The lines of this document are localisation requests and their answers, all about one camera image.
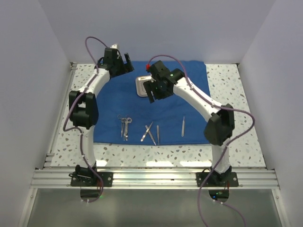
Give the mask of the stainless steel instrument tray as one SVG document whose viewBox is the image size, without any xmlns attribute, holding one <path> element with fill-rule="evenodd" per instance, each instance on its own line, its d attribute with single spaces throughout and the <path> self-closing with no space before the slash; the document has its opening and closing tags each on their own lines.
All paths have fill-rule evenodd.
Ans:
<svg viewBox="0 0 303 227">
<path fill-rule="evenodd" d="M 139 97 L 147 97 L 146 90 L 144 88 L 144 82 L 150 81 L 151 75 L 139 76 L 135 79 L 136 93 Z"/>
</svg>

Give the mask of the steel surgical scissors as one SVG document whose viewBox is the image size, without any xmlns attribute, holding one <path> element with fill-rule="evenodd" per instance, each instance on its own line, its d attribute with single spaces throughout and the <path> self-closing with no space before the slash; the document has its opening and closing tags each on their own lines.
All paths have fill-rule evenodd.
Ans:
<svg viewBox="0 0 303 227">
<path fill-rule="evenodd" d="M 121 118 L 122 130 L 121 137 L 123 137 L 124 141 L 128 141 L 128 126 L 132 123 L 132 118 L 129 116 Z"/>
</svg>

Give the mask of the blue surgical drape cloth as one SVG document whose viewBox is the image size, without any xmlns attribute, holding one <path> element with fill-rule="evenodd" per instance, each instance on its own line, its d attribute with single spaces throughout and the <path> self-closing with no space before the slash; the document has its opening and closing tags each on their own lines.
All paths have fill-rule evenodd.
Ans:
<svg viewBox="0 0 303 227">
<path fill-rule="evenodd" d="M 150 136 L 140 142 L 145 125 L 157 142 L 160 128 L 160 145 L 207 144 L 204 137 L 206 121 L 190 104 L 177 95 L 150 103 L 146 97 L 136 93 L 135 79 L 147 75 L 146 62 L 134 61 L 134 71 L 115 77 L 107 82 L 97 96 L 99 118 L 94 129 L 95 143 L 152 145 Z M 128 141 L 121 137 L 121 121 L 117 116 L 129 116 Z M 184 137 L 181 136 L 182 120 L 185 116 Z"/>
</svg>

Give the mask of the broad steel tweezers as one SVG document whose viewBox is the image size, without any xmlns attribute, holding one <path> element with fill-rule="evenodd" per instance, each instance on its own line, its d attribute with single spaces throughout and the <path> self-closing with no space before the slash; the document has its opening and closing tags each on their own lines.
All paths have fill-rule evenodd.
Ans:
<svg viewBox="0 0 303 227">
<path fill-rule="evenodd" d="M 185 132 L 185 116 L 183 116 L 183 120 L 182 120 L 182 129 L 181 129 L 182 137 L 184 137 L 184 132 Z"/>
</svg>

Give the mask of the thin steel tweezers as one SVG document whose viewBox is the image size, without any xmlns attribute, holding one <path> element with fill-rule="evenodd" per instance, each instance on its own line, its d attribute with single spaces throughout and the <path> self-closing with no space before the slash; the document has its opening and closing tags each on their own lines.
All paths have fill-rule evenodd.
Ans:
<svg viewBox="0 0 303 227">
<path fill-rule="evenodd" d="M 155 140 L 154 140 L 154 137 L 153 137 L 153 135 L 152 135 L 152 133 L 151 133 L 149 127 L 148 127 L 147 125 L 145 125 L 145 128 L 148 129 L 148 134 L 149 134 L 149 136 L 150 136 L 152 142 L 153 142 L 154 145 L 156 146 L 156 142 L 155 142 Z"/>
</svg>

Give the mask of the angled steel tweezers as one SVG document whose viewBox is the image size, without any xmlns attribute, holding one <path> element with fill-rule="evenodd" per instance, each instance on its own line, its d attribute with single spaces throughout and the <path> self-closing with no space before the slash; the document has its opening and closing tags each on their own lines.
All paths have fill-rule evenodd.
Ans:
<svg viewBox="0 0 303 227">
<path fill-rule="evenodd" d="M 144 141 L 144 139 L 145 139 L 146 135 L 148 134 L 148 132 L 149 132 L 149 130 L 150 130 L 152 124 L 153 124 L 153 122 L 151 122 L 151 124 L 150 124 L 149 126 L 147 126 L 147 128 L 146 128 L 146 130 L 145 130 L 145 133 L 143 134 L 142 138 L 140 139 L 140 142 L 143 142 L 143 141 Z"/>
</svg>

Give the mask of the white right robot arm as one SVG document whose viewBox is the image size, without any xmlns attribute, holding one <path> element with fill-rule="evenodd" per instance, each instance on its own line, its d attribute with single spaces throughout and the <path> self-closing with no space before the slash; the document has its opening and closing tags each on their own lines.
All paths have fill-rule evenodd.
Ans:
<svg viewBox="0 0 303 227">
<path fill-rule="evenodd" d="M 212 146 L 211 180 L 223 185 L 232 172 L 227 143 L 235 128 L 233 107 L 222 105 L 200 90 L 185 70 L 169 70 L 162 61 L 147 65 L 151 79 L 143 86 L 150 103 L 177 95 L 196 109 L 206 121 L 204 137 Z"/>
</svg>

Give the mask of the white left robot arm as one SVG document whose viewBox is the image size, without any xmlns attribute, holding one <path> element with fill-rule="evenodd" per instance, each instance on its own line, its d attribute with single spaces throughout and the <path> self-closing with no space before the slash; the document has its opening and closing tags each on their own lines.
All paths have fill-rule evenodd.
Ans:
<svg viewBox="0 0 303 227">
<path fill-rule="evenodd" d="M 98 60 L 88 81 L 79 90 L 69 93 L 68 118 L 73 124 L 73 129 L 80 130 L 80 155 L 85 165 L 75 167 L 75 172 L 71 176 L 73 181 L 89 186 L 100 183 L 93 149 L 93 133 L 99 117 L 97 96 L 111 78 L 134 70 L 127 53 L 125 59 L 126 61 L 123 61 L 117 44 L 106 47 L 104 56 Z"/>
</svg>

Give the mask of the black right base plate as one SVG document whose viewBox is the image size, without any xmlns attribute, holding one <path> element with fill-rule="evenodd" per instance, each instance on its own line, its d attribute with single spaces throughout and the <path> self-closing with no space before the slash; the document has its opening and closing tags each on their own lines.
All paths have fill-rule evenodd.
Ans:
<svg viewBox="0 0 303 227">
<path fill-rule="evenodd" d="M 209 172 L 197 172 L 196 184 L 198 187 L 238 187 L 238 177 L 236 172 L 219 175 L 215 171 L 205 181 Z"/>
</svg>

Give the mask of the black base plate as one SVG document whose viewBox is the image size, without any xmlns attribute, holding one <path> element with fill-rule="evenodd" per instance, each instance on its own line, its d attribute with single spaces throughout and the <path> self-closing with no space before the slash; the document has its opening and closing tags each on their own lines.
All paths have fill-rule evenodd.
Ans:
<svg viewBox="0 0 303 227">
<path fill-rule="evenodd" d="M 236 172 L 219 175 L 215 171 L 205 181 L 209 172 L 197 172 L 196 184 L 198 187 L 238 187 L 238 177 Z"/>
<path fill-rule="evenodd" d="M 113 172 L 98 172 L 98 175 L 103 180 L 103 187 L 111 187 L 114 179 L 114 173 Z M 84 176 L 79 175 L 75 172 L 70 173 L 69 177 L 71 178 L 71 186 L 74 187 L 95 187 L 100 186 L 99 178 L 95 175 L 90 176 Z"/>
</svg>

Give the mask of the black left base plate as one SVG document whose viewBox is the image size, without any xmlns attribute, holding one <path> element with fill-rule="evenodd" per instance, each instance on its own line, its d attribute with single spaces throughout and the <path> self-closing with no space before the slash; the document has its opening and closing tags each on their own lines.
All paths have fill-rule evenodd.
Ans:
<svg viewBox="0 0 303 227">
<path fill-rule="evenodd" d="M 98 175 L 103 180 L 103 187 L 111 187 L 114 179 L 114 173 L 113 172 L 98 172 Z M 100 186 L 99 178 L 95 175 L 90 176 L 84 176 L 79 175 L 75 172 L 70 173 L 69 177 L 71 178 L 71 186 L 74 187 L 95 187 Z"/>
</svg>

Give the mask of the aluminium mounting rail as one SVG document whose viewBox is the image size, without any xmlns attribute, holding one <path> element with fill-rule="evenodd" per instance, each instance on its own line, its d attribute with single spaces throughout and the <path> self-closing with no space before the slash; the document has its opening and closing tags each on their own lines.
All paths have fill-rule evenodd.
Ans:
<svg viewBox="0 0 303 227">
<path fill-rule="evenodd" d="M 201 155 L 194 161 L 151 161 L 146 158 L 140 163 L 134 160 L 97 160 L 98 171 L 109 174 L 104 178 L 111 181 L 113 189 L 197 189 L 199 188 L 197 173 L 209 173 L 211 161 Z M 60 165 L 54 158 L 47 157 L 42 170 L 35 170 L 30 187 L 33 189 L 63 189 L 71 188 L 73 166 Z M 264 167 L 234 167 L 236 176 L 229 183 L 238 183 L 237 189 L 279 189 L 274 170 Z"/>
</svg>

